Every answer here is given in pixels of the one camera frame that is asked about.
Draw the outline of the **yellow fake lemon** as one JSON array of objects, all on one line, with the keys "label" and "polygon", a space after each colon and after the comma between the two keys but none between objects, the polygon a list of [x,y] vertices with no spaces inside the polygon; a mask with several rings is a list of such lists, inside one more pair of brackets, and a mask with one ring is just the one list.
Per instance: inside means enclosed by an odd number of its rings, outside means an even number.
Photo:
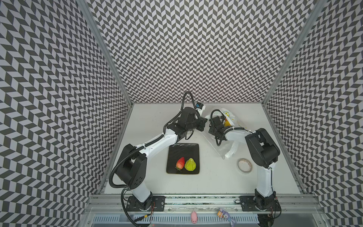
[{"label": "yellow fake lemon", "polygon": [[228,126],[231,126],[231,124],[230,124],[230,122],[229,122],[228,120],[225,120],[225,122],[224,122],[224,126],[225,126],[225,127],[228,127]]}]

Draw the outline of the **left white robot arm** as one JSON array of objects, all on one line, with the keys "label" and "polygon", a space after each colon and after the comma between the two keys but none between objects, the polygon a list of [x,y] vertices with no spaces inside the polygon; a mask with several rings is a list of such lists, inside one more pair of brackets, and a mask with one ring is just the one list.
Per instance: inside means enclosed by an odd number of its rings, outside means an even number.
[{"label": "left white robot arm", "polygon": [[148,159],[182,139],[188,140],[195,130],[203,131],[207,119],[202,117],[205,107],[195,102],[193,94],[186,91],[181,108],[169,120],[160,135],[148,142],[133,146],[128,144],[109,175],[109,184],[116,189],[129,189],[143,211],[152,206],[153,195],[144,183]]}]

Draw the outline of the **white plastic bag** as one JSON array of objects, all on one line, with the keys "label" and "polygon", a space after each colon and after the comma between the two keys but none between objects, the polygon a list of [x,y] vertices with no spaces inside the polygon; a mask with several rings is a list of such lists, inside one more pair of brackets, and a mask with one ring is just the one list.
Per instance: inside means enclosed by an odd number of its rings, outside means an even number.
[{"label": "white plastic bag", "polygon": [[[225,117],[225,120],[228,120],[231,124],[231,126],[226,127],[223,134],[226,141],[218,141],[213,135],[209,134],[209,120],[215,116],[223,116]],[[250,131],[247,130],[242,121],[228,109],[214,107],[211,110],[211,113],[206,116],[206,119],[207,123],[202,135],[222,159],[229,159],[237,152],[239,145],[246,143],[245,137],[250,134]]]}]

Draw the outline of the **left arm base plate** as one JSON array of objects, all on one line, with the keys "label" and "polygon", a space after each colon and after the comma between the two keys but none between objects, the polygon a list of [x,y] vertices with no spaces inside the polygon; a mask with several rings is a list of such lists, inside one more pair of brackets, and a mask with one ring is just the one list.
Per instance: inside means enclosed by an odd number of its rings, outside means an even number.
[{"label": "left arm base plate", "polygon": [[165,196],[149,196],[144,202],[140,202],[136,197],[130,196],[127,200],[127,211],[151,212],[164,211]]}]

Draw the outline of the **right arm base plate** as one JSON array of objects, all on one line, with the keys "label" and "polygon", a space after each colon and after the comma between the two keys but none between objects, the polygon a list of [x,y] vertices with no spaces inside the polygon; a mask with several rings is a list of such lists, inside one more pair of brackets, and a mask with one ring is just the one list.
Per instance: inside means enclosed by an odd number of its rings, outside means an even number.
[{"label": "right arm base plate", "polygon": [[238,204],[243,211],[266,211],[280,212],[281,206],[273,194],[269,197],[262,196],[240,196]]}]

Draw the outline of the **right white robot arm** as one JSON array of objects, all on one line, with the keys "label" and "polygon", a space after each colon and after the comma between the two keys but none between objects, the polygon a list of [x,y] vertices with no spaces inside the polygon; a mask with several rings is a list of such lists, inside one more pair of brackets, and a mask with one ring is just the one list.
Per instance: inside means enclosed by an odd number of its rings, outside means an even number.
[{"label": "right white robot arm", "polygon": [[264,128],[249,131],[232,123],[226,125],[229,117],[221,110],[215,109],[209,117],[209,134],[214,136],[216,145],[223,141],[245,143],[248,146],[253,162],[258,166],[257,187],[254,204],[259,211],[267,210],[277,204],[276,192],[273,189],[273,172],[280,155],[280,149]]}]

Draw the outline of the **red fake strawberry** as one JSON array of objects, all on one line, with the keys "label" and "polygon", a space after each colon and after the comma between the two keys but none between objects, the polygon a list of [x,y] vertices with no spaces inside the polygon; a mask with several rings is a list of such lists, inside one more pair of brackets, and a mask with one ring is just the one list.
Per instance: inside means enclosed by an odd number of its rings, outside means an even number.
[{"label": "red fake strawberry", "polygon": [[182,157],[182,158],[180,158],[180,159],[177,161],[175,168],[176,168],[178,171],[181,171],[181,170],[184,168],[184,165],[185,165],[185,158],[184,158],[184,157]]}]

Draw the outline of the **green fake fruit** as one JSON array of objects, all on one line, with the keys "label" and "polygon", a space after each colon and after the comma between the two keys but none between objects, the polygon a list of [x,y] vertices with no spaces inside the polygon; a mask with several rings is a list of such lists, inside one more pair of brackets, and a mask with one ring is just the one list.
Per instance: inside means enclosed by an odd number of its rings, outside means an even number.
[{"label": "green fake fruit", "polygon": [[184,168],[189,171],[189,172],[193,172],[196,169],[196,162],[194,161],[193,158],[190,158],[186,161]]}]

